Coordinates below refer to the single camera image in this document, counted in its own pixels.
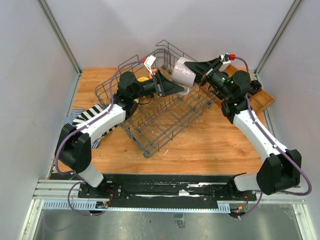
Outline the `lilac ceramic mug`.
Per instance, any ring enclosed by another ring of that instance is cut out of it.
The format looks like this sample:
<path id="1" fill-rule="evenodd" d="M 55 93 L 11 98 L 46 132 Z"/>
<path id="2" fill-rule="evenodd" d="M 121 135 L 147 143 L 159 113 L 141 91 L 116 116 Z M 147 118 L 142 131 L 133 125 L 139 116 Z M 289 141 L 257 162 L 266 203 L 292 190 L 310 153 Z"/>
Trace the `lilac ceramic mug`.
<path id="1" fill-rule="evenodd" d="M 190 60 L 185 57 L 180 57 L 176 61 L 172 71 L 172 82 L 187 87 L 187 90 L 178 93 L 178 95 L 181 96 L 188 95 L 190 90 L 196 85 L 196 74 L 185 65 L 185 62 L 189 61 Z"/>

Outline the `yellow enamel mug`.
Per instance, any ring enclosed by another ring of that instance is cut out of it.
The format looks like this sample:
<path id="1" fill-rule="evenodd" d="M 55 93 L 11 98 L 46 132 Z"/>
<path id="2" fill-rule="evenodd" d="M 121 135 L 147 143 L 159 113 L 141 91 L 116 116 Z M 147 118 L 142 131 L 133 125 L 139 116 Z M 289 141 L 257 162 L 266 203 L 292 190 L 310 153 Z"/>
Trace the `yellow enamel mug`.
<path id="1" fill-rule="evenodd" d="M 139 81 L 139 82 L 145 82 L 145 81 L 147 81 L 147 80 L 149 80 L 148 77 L 140 77 L 140 78 L 138 78 L 138 81 Z"/>

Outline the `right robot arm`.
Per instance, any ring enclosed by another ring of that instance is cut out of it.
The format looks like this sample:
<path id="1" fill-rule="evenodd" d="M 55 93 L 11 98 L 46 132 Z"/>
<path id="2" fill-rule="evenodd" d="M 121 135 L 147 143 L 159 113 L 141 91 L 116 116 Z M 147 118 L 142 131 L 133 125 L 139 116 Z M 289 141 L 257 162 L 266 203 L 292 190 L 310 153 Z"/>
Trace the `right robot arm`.
<path id="1" fill-rule="evenodd" d="M 248 98 L 251 91 L 250 74 L 237 70 L 228 76 L 220 70 L 230 59 L 235 59 L 235 56 L 226 54 L 210 61 L 184 62 L 195 74 L 197 85 L 209 84 L 222 95 L 223 115 L 247 137 L 262 160 L 257 173 L 234 176 L 233 183 L 226 188 L 227 196 L 238 200 L 249 190 L 272 195 L 298 186 L 301 179 L 298 170 L 302 163 L 301 154 L 276 140 L 252 110 Z"/>

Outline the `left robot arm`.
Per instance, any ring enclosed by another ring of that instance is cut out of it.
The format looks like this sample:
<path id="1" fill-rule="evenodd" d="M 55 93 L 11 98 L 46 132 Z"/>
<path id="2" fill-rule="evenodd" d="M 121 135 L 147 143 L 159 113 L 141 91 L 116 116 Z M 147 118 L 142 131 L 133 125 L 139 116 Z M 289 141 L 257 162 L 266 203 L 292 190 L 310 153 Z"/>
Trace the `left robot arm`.
<path id="1" fill-rule="evenodd" d="M 96 198 L 103 197 L 107 193 L 107 185 L 103 182 L 102 173 L 92 163 L 92 143 L 112 127 L 129 119 L 139 106 L 137 99 L 154 94 L 166 97 L 183 91 L 184 87 L 168 80 L 159 70 L 143 82 L 138 81 L 133 72 L 123 72 L 106 109 L 76 126 L 63 126 L 54 160 L 61 161 L 89 184 L 89 191 Z"/>

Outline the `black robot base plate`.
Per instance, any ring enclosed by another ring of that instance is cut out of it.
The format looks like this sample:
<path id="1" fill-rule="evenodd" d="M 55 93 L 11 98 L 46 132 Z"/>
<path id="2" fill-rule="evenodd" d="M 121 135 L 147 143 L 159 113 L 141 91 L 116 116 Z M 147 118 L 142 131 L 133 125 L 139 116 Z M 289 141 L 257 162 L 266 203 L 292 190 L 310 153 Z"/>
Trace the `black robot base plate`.
<path id="1" fill-rule="evenodd" d="M 248 202 L 257 199 L 251 190 L 238 192 L 230 175 L 189 174 L 104 174 L 102 185 L 93 188 L 87 183 L 74 187 L 70 201 L 102 201 L 106 207 L 114 201 L 152 203 L 197 203 L 223 201 L 240 204 L 244 210 Z"/>

